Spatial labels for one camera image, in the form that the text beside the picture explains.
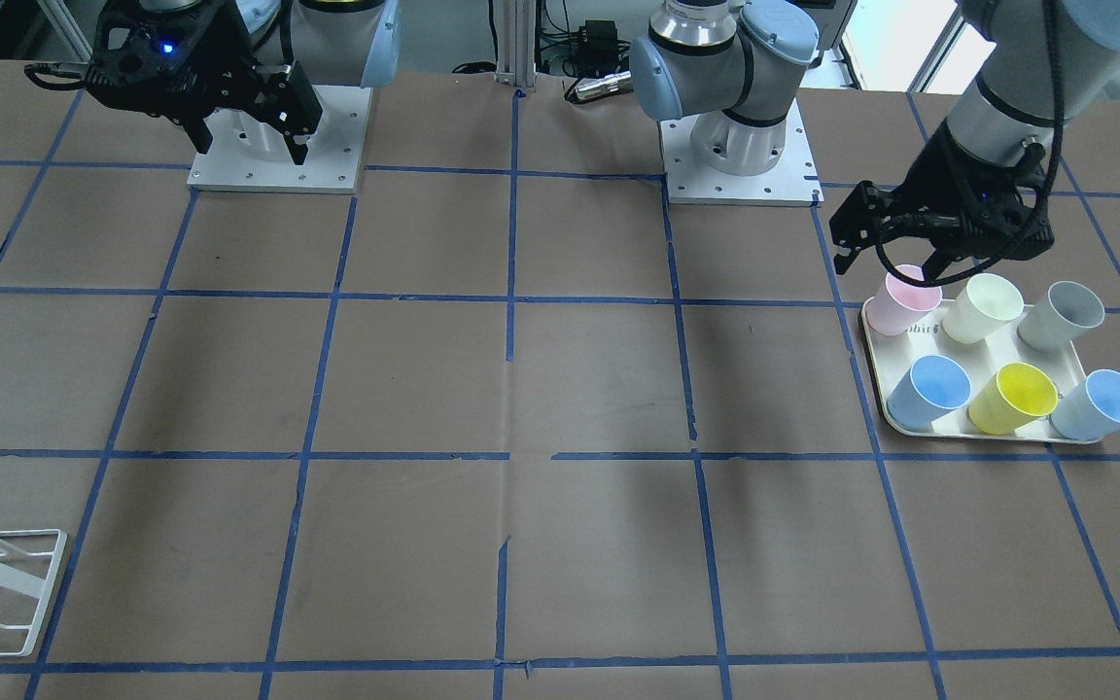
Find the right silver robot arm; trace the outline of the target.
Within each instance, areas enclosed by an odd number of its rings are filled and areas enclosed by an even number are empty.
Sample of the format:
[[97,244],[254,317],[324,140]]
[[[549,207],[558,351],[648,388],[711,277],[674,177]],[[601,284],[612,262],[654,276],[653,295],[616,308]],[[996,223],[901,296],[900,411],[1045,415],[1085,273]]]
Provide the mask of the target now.
[[82,83],[106,108],[168,120],[200,153],[209,116],[274,129],[293,164],[319,133],[320,86],[382,88],[396,77],[396,1],[276,1],[254,37],[235,1],[110,1]]

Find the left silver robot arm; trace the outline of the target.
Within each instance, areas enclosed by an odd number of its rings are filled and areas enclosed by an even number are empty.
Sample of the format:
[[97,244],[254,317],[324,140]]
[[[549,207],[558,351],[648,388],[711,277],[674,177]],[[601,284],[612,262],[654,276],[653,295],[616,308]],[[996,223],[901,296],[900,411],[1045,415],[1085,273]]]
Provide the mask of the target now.
[[[642,111],[661,125],[690,120],[689,150],[732,179],[764,176],[787,147],[788,110],[819,46],[810,3],[666,1],[628,49]],[[837,273],[902,237],[932,253],[917,288],[1049,251],[1049,196],[1068,124],[1120,72],[1120,1],[959,1],[920,62],[927,88],[953,46],[974,31],[990,52],[898,186],[861,181],[828,225]]]

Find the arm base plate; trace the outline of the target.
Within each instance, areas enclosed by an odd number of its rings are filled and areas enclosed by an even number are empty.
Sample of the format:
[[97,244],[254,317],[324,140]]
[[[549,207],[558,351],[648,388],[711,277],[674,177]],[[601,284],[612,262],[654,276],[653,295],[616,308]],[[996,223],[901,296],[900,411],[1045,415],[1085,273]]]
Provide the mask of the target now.
[[825,199],[797,102],[768,127],[721,112],[663,121],[659,146],[672,204],[809,207]]
[[368,136],[374,88],[317,86],[323,118],[307,141],[304,164],[293,164],[284,137],[253,116],[217,110],[208,120],[208,153],[192,160],[188,186],[200,192],[354,194]]

